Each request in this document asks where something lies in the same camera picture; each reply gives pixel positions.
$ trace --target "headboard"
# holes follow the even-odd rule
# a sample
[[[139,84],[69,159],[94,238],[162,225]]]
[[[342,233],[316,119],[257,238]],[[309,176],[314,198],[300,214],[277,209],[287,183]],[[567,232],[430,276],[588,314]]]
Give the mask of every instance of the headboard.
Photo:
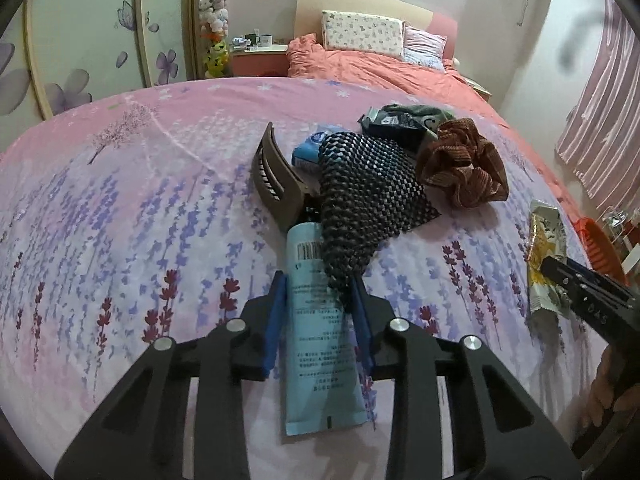
[[[322,10],[340,10],[341,12],[364,12],[388,16],[399,20],[407,20],[416,28],[421,28],[431,34],[447,37],[443,57],[452,59],[456,47],[458,24],[437,12],[421,9],[400,0],[298,0],[296,6],[296,21],[293,33],[296,38],[315,32],[318,41],[322,41]]]

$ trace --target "orange basket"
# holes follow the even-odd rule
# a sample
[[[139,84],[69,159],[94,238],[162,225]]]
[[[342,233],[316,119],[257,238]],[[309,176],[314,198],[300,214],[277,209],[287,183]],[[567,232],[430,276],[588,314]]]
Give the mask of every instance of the orange basket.
[[[587,251],[593,270],[609,276],[623,285],[628,285],[629,281],[622,270],[618,254],[599,225],[591,218],[580,218],[574,224],[574,228],[580,237],[584,250]]]

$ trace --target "butterfly decal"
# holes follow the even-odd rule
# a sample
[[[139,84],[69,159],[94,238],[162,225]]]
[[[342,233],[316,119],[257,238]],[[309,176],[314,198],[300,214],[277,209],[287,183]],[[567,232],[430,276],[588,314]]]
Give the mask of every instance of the butterfly decal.
[[[160,30],[160,25],[158,25],[157,23],[152,23],[151,25],[149,25],[149,11],[147,11],[145,14],[145,25],[150,32],[157,32],[158,30]]]
[[[20,106],[31,83],[29,71],[25,68],[16,68],[2,75],[14,52],[13,43],[0,43],[0,116],[8,115]]]
[[[129,55],[123,50],[116,60],[116,68],[123,66],[128,57]]]
[[[136,30],[136,15],[127,0],[123,0],[122,8],[118,9],[118,21],[127,30]]]
[[[120,25],[127,30],[136,30],[136,13],[133,11],[133,7],[127,0],[122,1],[122,8],[118,9],[118,21]],[[160,30],[160,25],[152,23],[149,25],[149,12],[145,13],[145,25],[151,32],[157,32]]]

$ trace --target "brown scrunchie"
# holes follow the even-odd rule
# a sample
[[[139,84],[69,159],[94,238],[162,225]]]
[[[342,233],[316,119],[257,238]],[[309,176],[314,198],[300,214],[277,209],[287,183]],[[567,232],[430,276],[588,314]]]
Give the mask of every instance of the brown scrunchie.
[[[457,207],[476,207],[509,197],[498,151],[469,118],[440,125],[438,140],[418,153],[415,176],[422,184],[444,188]]]

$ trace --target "stuffed toy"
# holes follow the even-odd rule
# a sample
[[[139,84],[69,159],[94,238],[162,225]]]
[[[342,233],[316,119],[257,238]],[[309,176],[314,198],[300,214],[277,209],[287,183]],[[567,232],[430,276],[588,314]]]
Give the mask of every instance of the stuffed toy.
[[[229,13],[226,0],[199,0],[201,37],[213,42],[204,56],[207,78],[224,77],[229,62],[225,38],[228,35]]]
[[[229,62],[229,51],[224,41],[216,43],[205,56],[207,74],[210,78],[224,77],[226,65]]]

